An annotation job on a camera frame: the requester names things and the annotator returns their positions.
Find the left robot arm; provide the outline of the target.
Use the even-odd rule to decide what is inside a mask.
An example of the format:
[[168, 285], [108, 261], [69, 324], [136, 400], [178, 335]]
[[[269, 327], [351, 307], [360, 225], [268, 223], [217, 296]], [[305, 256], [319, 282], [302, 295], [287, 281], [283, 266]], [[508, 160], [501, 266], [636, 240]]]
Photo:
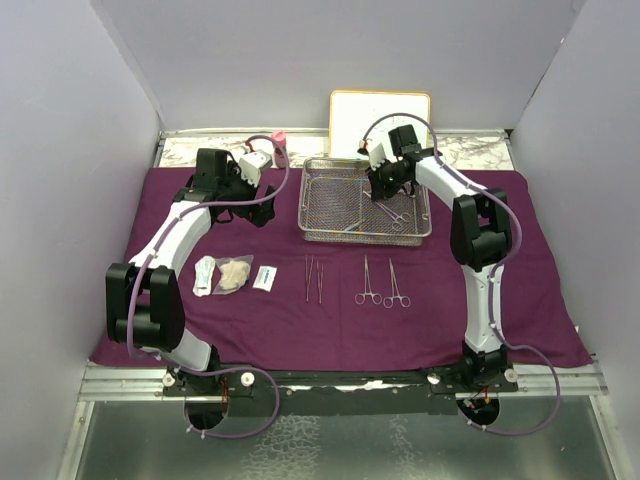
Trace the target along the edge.
[[251, 146], [234, 157], [228, 150], [201, 148], [196, 168], [173, 197], [168, 215], [147, 245], [126, 263], [106, 272], [106, 331], [113, 343], [141, 351], [186, 373], [195, 392], [220, 385], [217, 349], [186, 326], [179, 274], [199, 240], [226, 214], [262, 227], [275, 216], [278, 188], [257, 196], [273, 164], [271, 154]]

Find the steel clamp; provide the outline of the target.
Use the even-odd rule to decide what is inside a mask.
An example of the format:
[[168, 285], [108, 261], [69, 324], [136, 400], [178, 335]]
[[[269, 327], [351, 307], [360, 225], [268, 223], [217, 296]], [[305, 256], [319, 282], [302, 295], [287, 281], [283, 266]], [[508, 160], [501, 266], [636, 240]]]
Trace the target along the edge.
[[382, 303], [382, 296], [380, 293], [374, 292], [372, 289], [371, 274], [370, 274], [369, 261], [368, 261], [367, 255], [364, 255], [363, 267], [364, 267], [363, 291], [360, 293], [357, 293], [354, 296], [354, 301], [357, 305], [364, 305], [368, 300], [370, 300], [373, 305], [380, 305]]

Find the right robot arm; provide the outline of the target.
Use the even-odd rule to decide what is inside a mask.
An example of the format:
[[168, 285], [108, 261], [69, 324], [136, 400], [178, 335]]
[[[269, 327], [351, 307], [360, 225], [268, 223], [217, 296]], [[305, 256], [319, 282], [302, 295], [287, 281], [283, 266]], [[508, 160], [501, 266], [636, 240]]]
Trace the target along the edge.
[[467, 304], [463, 356], [454, 367], [465, 389], [481, 391], [508, 368], [501, 328], [501, 280], [514, 245], [506, 194], [463, 175], [444, 161], [435, 146], [422, 147], [411, 125], [391, 130], [389, 139], [394, 162], [382, 144], [359, 142], [358, 153], [369, 162], [372, 199], [387, 200], [406, 184], [420, 185], [450, 208], [450, 249], [462, 268]]

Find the steel blunt tweezers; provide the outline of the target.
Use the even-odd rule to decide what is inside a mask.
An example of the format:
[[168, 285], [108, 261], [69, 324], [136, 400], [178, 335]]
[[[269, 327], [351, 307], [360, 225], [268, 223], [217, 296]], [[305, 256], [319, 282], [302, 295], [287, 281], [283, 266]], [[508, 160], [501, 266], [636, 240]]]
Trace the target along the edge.
[[390, 276], [390, 294], [383, 298], [382, 305], [386, 309], [391, 309], [395, 304], [399, 304], [402, 308], [411, 306], [411, 299], [407, 295], [402, 295], [399, 290], [395, 267], [391, 258], [388, 259], [389, 276]]

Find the steel tweezers front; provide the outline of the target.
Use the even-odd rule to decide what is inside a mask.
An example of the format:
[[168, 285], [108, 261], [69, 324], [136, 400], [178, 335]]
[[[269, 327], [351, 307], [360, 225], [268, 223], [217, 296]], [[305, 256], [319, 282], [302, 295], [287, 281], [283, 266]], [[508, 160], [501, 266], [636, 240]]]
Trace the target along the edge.
[[309, 301], [311, 280], [313, 275], [314, 256], [305, 256], [305, 301]]

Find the white blue label packet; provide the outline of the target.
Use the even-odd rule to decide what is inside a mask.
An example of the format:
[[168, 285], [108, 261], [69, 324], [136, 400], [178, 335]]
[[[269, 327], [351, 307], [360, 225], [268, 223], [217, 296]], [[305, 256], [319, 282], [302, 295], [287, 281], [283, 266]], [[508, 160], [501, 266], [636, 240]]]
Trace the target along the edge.
[[253, 288], [265, 292], [270, 292], [272, 290], [276, 275], [276, 267], [261, 265], [255, 277]]

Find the white gauze bag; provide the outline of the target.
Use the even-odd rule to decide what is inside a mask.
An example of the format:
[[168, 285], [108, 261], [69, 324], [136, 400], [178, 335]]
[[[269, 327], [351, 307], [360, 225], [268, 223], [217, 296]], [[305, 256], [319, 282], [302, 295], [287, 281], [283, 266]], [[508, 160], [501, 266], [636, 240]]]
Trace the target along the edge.
[[253, 255], [216, 258], [215, 265], [220, 278], [214, 287], [213, 295], [228, 295], [241, 289], [249, 280]]

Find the purple cloth wrap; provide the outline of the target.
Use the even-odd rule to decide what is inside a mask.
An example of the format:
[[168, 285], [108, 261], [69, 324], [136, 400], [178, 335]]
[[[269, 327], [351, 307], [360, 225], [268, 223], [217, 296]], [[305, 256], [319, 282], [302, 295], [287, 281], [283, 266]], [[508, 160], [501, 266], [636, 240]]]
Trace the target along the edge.
[[[591, 362], [561, 293], [552, 252], [537, 222], [522, 175], [514, 171], [470, 171], [469, 177], [503, 189], [516, 213], [523, 241], [504, 270], [501, 314], [515, 362], [547, 357], [561, 368]], [[186, 324], [214, 345], [226, 364], [269, 370], [399, 371], [458, 361], [466, 330], [465, 282], [449, 245], [450, 212], [430, 201], [432, 232], [418, 247], [308, 242], [297, 224], [301, 173], [269, 172], [265, 180], [281, 187], [275, 218], [262, 228], [243, 219], [215, 225], [196, 245], [179, 276]], [[205, 255], [253, 255], [256, 265], [277, 268], [270, 292], [245, 286], [229, 295], [193, 294], [195, 261]], [[323, 266], [322, 304], [316, 271], [305, 301], [305, 256]], [[364, 287], [364, 255], [371, 284], [390, 294], [388, 259], [409, 308], [386, 309], [354, 296]]]

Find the steel forceps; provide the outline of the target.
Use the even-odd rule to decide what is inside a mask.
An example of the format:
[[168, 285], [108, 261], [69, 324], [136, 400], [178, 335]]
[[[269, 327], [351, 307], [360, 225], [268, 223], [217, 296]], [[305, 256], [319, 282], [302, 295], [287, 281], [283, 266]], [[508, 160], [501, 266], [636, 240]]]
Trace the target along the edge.
[[381, 202], [375, 202], [375, 205], [391, 219], [391, 226], [394, 231], [403, 231], [411, 220], [411, 215], [408, 212], [398, 213]]

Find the metal mesh tray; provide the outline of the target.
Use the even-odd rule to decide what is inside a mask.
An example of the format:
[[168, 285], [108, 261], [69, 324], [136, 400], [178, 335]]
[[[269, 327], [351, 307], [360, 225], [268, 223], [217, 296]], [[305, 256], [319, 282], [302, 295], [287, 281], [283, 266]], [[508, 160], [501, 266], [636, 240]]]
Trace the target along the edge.
[[[403, 231], [394, 231], [391, 219], [371, 200], [367, 166], [351, 159], [310, 158], [304, 162], [298, 226], [306, 240], [417, 247], [431, 234], [428, 190], [418, 186], [413, 198], [400, 192], [380, 201], [411, 215]], [[359, 220], [359, 226], [343, 231]]]

